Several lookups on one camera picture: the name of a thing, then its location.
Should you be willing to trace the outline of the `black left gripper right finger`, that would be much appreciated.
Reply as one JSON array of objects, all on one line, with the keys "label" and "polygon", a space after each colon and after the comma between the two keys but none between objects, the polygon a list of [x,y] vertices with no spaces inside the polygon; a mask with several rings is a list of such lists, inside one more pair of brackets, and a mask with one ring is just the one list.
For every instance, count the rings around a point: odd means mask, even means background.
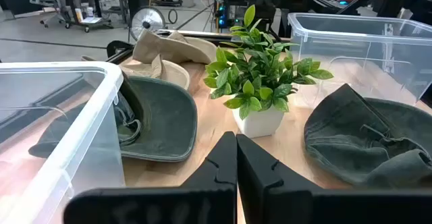
[{"label": "black left gripper right finger", "polygon": [[236,140],[247,223],[431,224],[428,190],[324,189],[245,135]]}]

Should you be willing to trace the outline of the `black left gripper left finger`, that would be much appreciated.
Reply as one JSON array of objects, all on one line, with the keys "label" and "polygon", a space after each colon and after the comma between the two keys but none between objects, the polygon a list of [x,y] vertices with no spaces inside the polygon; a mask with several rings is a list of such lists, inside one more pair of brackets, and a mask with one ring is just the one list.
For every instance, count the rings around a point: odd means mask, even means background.
[{"label": "black left gripper left finger", "polygon": [[73,197],[67,224],[235,223],[237,139],[225,132],[180,186],[99,188]]}]

